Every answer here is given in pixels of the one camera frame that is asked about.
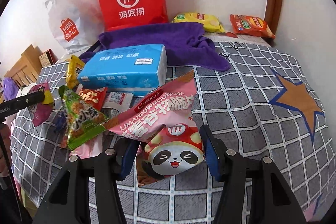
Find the panda mouth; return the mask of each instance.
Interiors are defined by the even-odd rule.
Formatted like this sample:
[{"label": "panda mouth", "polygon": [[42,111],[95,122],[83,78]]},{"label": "panda mouth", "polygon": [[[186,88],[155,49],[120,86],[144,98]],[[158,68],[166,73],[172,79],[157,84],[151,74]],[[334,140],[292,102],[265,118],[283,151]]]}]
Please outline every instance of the panda mouth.
[{"label": "panda mouth", "polygon": [[180,165],[180,162],[181,161],[173,161],[173,162],[170,162],[170,164],[171,164],[171,167],[172,168],[177,168],[179,165]]}]

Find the yellow chip bag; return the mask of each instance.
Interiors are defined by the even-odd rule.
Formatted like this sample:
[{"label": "yellow chip bag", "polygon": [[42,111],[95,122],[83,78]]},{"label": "yellow chip bag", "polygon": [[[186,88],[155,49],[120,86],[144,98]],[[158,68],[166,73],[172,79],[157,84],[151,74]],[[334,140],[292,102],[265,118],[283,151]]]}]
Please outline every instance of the yellow chip bag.
[{"label": "yellow chip bag", "polygon": [[70,57],[66,78],[67,86],[70,89],[73,89],[76,85],[78,85],[79,82],[77,80],[77,77],[81,73],[84,66],[85,63],[82,60],[80,60],[77,56],[72,55]]},{"label": "yellow chip bag", "polygon": [[203,24],[206,32],[225,32],[217,17],[200,13],[178,14],[172,23],[179,22],[198,22]]}]

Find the purple cloth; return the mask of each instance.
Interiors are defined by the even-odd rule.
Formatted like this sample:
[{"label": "purple cloth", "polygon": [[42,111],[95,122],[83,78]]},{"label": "purple cloth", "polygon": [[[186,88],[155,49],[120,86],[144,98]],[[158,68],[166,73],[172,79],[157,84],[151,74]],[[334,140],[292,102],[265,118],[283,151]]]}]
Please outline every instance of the purple cloth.
[{"label": "purple cloth", "polygon": [[[162,23],[104,32],[99,36],[100,50],[145,44],[164,44],[168,66],[197,65],[226,71],[228,61],[215,51],[213,41],[203,37],[203,25],[196,22]],[[80,56],[85,63],[95,52]]]},{"label": "purple cloth", "polygon": [[16,97],[19,87],[12,78],[6,77],[3,80],[3,95],[5,101],[12,100]]}]

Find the cartoon panda face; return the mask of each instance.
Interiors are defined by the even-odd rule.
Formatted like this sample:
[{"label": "cartoon panda face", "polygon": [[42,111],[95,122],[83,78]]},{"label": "cartoon panda face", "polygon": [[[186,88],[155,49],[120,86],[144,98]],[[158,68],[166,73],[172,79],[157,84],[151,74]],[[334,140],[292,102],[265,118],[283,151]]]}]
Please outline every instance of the cartoon panda face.
[{"label": "cartoon panda face", "polygon": [[149,156],[153,170],[163,176],[173,176],[197,165],[203,153],[193,145],[171,142],[161,145]]}]

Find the gray checkered fabric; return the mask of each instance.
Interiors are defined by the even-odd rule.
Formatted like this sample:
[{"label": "gray checkered fabric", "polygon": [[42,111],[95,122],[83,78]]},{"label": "gray checkered fabric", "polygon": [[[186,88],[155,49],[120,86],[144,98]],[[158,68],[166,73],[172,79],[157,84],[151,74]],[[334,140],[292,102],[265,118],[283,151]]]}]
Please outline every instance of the gray checkered fabric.
[{"label": "gray checkered fabric", "polygon": [[[312,144],[299,112],[268,104],[283,89],[273,69],[294,83],[303,81],[323,109],[297,60],[273,48],[230,38],[215,42],[215,46],[230,61],[230,70],[169,67],[167,81],[194,70],[197,96],[192,112],[197,126],[208,124],[216,138],[244,157],[272,158],[303,210],[318,199],[315,215],[321,219],[336,195],[335,154],[325,118],[317,115]],[[23,110],[12,135],[14,175],[36,205],[41,203],[68,155],[66,149],[59,149],[63,133],[54,133],[53,122],[61,107],[58,88],[65,83],[66,69],[67,63],[54,65],[43,69],[39,77],[40,82],[49,81],[56,98],[50,118],[34,128],[28,111]],[[104,146],[113,147],[116,136],[108,137]],[[137,173],[132,169],[118,183],[127,222],[133,224],[210,224],[222,186],[211,177],[205,162],[145,187],[138,187]],[[92,223],[98,223],[93,178],[89,179],[89,193]],[[250,207],[251,181],[247,181],[242,223],[248,221]]]}]

